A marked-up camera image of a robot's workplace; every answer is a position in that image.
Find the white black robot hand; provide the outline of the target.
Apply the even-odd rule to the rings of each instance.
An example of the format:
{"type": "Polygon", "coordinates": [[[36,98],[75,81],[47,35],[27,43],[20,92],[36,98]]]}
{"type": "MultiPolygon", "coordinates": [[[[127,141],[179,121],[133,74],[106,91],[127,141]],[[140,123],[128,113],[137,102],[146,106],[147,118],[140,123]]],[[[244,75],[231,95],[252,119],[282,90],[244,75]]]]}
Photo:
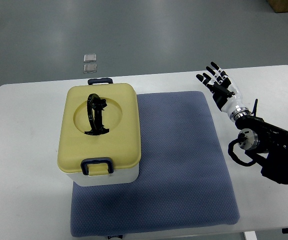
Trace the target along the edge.
{"type": "Polygon", "coordinates": [[[228,115],[232,122],[238,118],[250,115],[249,109],[242,102],[242,94],[231,77],[211,62],[206,67],[207,73],[197,74],[196,78],[212,93],[212,98],[221,112],[228,115]]]}

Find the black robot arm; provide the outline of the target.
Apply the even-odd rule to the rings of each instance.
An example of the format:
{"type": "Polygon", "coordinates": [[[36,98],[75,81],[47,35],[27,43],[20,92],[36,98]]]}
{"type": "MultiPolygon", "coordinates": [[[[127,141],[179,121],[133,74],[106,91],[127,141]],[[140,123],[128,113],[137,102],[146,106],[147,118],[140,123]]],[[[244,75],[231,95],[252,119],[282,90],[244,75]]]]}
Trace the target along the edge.
{"type": "Polygon", "coordinates": [[[288,131],[265,122],[256,116],[257,102],[253,111],[235,121],[240,130],[237,139],[228,145],[228,154],[237,164],[261,166],[262,176],[288,185],[288,131]]]}

